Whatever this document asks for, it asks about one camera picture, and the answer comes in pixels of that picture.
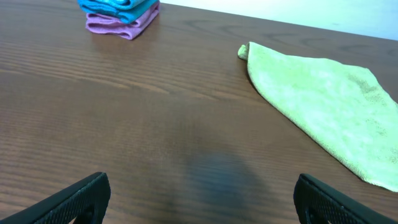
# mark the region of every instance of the wood grain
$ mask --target wood grain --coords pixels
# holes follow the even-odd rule
[[[168,4],[134,41],[87,32],[74,0],[0,15],[0,218],[104,171],[104,223],[298,223],[304,172],[398,220],[398,195],[264,101],[236,56],[255,41],[368,67],[397,101],[397,42]]]

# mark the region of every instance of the green towel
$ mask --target green towel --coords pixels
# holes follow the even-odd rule
[[[398,104],[367,69],[242,45],[254,87],[362,180],[398,192]]]

